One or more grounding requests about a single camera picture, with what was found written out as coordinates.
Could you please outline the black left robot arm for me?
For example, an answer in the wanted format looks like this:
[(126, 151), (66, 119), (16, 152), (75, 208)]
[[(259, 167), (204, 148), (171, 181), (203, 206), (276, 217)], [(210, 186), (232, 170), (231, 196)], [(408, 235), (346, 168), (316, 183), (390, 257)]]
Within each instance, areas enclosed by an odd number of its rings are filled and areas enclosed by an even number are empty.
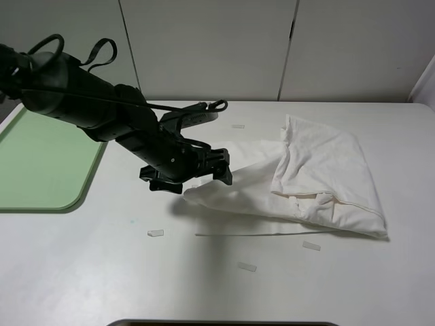
[(54, 34), (28, 52), (1, 46), (1, 95), (19, 99), (34, 113), (77, 126), (93, 141), (115, 141), (145, 162), (140, 178), (152, 191), (180, 194), (186, 181), (211, 175), (232, 184), (226, 149), (188, 139), (184, 128), (215, 120), (228, 103), (199, 102), (183, 108), (146, 101), (141, 91), (112, 85), (92, 70), (99, 40), (88, 60), (64, 52), (64, 39)]

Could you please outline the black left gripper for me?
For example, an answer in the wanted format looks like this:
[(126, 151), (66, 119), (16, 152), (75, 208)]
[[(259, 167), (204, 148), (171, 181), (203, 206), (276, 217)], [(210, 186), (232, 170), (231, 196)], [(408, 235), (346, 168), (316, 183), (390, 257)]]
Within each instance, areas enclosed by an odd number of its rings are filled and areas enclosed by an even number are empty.
[(152, 192), (182, 194), (183, 185), (174, 183), (204, 175), (232, 185), (227, 149), (212, 149), (208, 144), (165, 131), (133, 131), (118, 137), (116, 142), (147, 164), (141, 168), (139, 178), (150, 182)]

